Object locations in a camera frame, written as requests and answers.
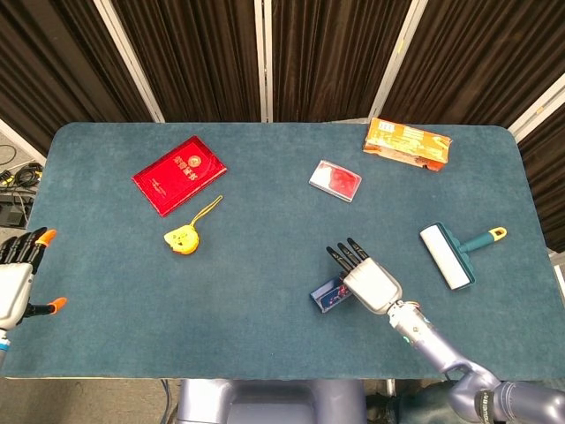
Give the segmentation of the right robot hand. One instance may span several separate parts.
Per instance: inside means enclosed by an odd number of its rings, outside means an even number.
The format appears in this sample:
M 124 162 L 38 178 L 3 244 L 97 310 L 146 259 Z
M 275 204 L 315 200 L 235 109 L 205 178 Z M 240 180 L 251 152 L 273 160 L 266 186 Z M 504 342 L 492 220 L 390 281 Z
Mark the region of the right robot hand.
M 347 238 L 347 243 L 349 246 L 337 244 L 340 252 L 331 246 L 326 247 L 330 257 L 344 271 L 343 283 L 373 314 L 386 314 L 401 299 L 401 285 L 353 238 Z

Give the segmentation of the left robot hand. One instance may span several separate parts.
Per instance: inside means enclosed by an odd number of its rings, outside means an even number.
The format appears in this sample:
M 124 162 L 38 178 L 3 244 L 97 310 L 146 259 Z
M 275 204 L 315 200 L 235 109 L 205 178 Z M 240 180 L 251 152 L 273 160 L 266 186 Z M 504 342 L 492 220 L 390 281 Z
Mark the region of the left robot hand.
M 56 236 L 55 229 L 41 227 L 1 243 L 2 337 L 26 318 L 57 314 L 65 307 L 65 297 L 44 305 L 34 305 L 30 301 L 43 255 Z

